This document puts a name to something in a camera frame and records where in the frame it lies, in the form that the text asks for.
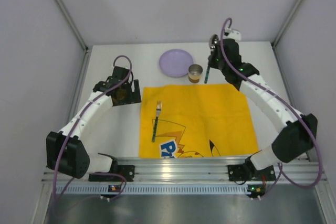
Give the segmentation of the spoon with teal handle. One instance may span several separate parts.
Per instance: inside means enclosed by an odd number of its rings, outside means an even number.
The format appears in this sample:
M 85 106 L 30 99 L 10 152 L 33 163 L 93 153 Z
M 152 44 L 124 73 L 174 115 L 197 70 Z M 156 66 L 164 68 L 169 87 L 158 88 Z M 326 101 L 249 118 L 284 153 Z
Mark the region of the spoon with teal handle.
M 205 74 L 205 79 L 204 79 L 205 84 L 207 84 L 207 82 L 208 82 L 209 72 L 210 72 L 210 68 L 211 68 L 212 52 L 215 50 L 217 42 L 218 42 L 218 35 L 213 34 L 210 37 L 209 42 L 208 42 L 208 46 L 210 48 L 211 53 L 208 56 L 207 69 L 206 69 L 206 74 Z

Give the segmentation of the fork with teal handle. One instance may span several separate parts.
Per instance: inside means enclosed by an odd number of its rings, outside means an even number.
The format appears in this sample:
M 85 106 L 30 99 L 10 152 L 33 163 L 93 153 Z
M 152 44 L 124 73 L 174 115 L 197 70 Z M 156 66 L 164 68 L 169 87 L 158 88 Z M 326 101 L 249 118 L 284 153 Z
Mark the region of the fork with teal handle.
M 153 128 L 153 134 L 152 134 L 152 143 L 155 142 L 156 131 L 157 131 L 157 126 L 158 126 L 158 121 L 159 121 L 159 116 L 160 116 L 161 111 L 162 111 L 162 102 L 158 101 L 156 105 L 156 116 L 155 116 L 154 128 Z

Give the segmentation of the metal cup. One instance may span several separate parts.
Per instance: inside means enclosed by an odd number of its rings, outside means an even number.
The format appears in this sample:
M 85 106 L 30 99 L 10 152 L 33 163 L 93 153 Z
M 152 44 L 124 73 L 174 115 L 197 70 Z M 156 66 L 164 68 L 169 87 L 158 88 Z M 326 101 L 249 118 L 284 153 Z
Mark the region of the metal cup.
M 198 64 L 192 64 L 188 68 L 188 79 L 191 83 L 198 83 L 203 73 L 202 66 Z

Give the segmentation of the purple plastic plate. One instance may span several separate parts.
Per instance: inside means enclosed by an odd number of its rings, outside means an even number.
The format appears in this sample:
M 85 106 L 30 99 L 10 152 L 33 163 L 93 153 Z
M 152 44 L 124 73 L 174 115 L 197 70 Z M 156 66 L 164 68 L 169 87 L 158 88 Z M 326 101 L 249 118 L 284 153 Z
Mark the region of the purple plastic plate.
M 182 49 L 171 49 L 159 58 L 161 71 L 169 77 L 179 78 L 188 74 L 189 66 L 194 63 L 192 55 Z

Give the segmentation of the yellow Pikachu cloth placemat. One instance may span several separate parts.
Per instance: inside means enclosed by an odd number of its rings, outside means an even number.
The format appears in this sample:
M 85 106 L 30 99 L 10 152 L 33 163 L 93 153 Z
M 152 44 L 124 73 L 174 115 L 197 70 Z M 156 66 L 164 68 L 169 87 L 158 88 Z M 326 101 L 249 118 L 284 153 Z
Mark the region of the yellow Pikachu cloth placemat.
M 162 102 L 162 111 L 152 143 L 158 101 Z M 247 98 L 231 85 L 144 88 L 140 158 L 219 157 L 257 151 Z

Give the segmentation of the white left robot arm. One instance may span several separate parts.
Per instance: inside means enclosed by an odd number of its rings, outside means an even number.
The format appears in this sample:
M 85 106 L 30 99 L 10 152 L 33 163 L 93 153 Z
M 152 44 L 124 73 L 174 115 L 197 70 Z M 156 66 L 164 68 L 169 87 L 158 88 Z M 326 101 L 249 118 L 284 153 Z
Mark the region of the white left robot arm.
M 89 135 L 112 107 L 140 102 L 139 81 L 133 72 L 115 66 L 112 75 L 93 87 L 88 100 L 70 122 L 58 132 L 47 135 L 47 167 L 74 178 L 82 178 L 87 173 L 116 173 L 117 159 L 95 153 L 88 144 Z

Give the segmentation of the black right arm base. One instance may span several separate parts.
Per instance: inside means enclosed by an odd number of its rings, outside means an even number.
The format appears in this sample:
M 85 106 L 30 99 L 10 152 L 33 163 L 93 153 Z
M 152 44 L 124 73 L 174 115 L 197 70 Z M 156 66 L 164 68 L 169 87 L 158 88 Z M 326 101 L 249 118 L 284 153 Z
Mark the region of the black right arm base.
M 276 180 L 273 166 L 266 167 L 262 170 L 255 170 L 244 164 L 228 165 L 228 177 L 230 182 L 242 185 L 246 182 L 271 182 Z

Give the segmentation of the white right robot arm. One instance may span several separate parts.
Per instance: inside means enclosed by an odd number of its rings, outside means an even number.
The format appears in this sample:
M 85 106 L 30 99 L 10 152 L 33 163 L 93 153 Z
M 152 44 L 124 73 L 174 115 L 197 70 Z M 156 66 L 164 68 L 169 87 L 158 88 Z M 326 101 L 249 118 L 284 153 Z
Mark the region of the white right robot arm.
M 254 170 L 263 170 L 276 163 L 289 163 L 311 150 L 317 118 L 313 114 L 304 115 L 277 99 L 260 72 L 252 64 L 242 62 L 235 31 L 224 34 L 223 39 L 212 35 L 209 40 L 208 67 L 220 70 L 226 82 L 250 98 L 278 132 L 269 146 L 247 158 L 247 164 Z

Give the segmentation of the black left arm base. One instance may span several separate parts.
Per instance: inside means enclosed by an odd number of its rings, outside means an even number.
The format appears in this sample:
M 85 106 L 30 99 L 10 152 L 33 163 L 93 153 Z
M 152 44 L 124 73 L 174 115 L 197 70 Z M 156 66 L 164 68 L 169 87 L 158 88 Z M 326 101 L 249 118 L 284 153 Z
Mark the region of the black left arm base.
M 93 173 L 89 175 L 88 181 L 90 182 L 121 182 L 124 178 L 126 182 L 132 182 L 135 175 L 134 165 L 118 165 L 117 169 L 113 172 Z

